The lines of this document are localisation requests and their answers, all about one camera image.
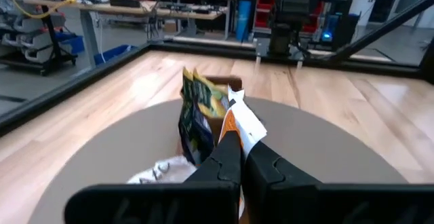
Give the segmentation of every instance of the gray floor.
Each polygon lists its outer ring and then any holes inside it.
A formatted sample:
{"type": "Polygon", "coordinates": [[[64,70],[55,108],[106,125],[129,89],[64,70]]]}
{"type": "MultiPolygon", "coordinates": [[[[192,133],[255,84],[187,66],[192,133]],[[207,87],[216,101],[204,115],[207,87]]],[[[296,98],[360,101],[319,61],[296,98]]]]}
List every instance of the gray floor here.
{"type": "MultiPolygon", "coordinates": [[[[81,29],[79,21],[79,12],[74,9],[64,9],[62,11],[66,14],[66,27],[70,31],[82,35],[83,30],[81,29]]],[[[359,28],[355,37],[360,38],[376,27],[377,26],[359,28]]],[[[132,28],[131,26],[124,27],[103,24],[102,27],[95,28],[95,33],[98,45],[100,45],[101,50],[104,51],[123,44],[141,45],[146,41],[146,33],[140,27],[132,28]]],[[[401,26],[392,33],[380,38],[372,45],[369,45],[368,50],[363,50],[362,53],[369,54],[373,52],[373,49],[377,49],[396,62],[418,65],[424,54],[420,49],[420,46],[422,46],[420,42],[431,39],[433,35],[434,29],[414,30],[401,26]]],[[[86,72],[88,69],[89,61],[84,58],[83,53],[80,54],[77,59],[77,65],[75,67],[70,63],[65,64],[63,69],[47,77],[42,77],[32,71],[23,71],[7,66],[0,66],[0,95],[32,100],[67,83],[77,75],[86,72]]],[[[0,100],[0,114],[19,105],[21,104],[17,102],[0,100]]]]}

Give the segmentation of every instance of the red storage drawer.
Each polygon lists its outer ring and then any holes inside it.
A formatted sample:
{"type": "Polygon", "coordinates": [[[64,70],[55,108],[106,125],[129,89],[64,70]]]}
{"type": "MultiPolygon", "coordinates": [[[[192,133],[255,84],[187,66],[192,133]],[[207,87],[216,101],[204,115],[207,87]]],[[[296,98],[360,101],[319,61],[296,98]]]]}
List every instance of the red storage drawer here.
{"type": "Polygon", "coordinates": [[[255,27],[263,27],[263,28],[268,27],[267,26],[268,19],[269,19],[268,12],[256,12],[255,27]]]}
{"type": "Polygon", "coordinates": [[[270,10],[274,5],[274,0],[258,0],[257,7],[264,10],[270,10]]]}

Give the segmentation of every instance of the hardwood floor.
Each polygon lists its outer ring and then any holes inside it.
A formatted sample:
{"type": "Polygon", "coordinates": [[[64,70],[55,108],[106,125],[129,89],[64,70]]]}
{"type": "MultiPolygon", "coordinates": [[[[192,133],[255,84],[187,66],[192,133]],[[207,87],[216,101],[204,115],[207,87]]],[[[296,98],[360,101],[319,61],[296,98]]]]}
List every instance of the hardwood floor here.
{"type": "Polygon", "coordinates": [[[182,68],[238,75],[248,96],[314,113],[359,138],[411,183],[434,183],[434,86],[325,69],[149,52],[0,138],[0,223],[26,223],[68,158],[137,110],[180,98],[182,68]]]}

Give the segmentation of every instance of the beige round table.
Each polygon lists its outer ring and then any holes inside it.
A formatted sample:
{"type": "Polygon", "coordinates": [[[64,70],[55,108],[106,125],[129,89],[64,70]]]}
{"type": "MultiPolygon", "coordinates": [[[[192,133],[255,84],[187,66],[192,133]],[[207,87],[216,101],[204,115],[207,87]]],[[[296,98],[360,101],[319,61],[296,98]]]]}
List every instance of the beige round table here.
{"type": "MultiPolygon", "coordinates": [[[[330,122],[276,102],[246,101],[268,130],[263,142],[320,181],[406,182],[379,155],[330,122]]],[[[30,223],[63,223],[63,208],[75,192],[98,183],[125,183],[157,160],[175,155],[181,105],[175,100],[149,107],[96,135],[50,183],[30,223]]]]}

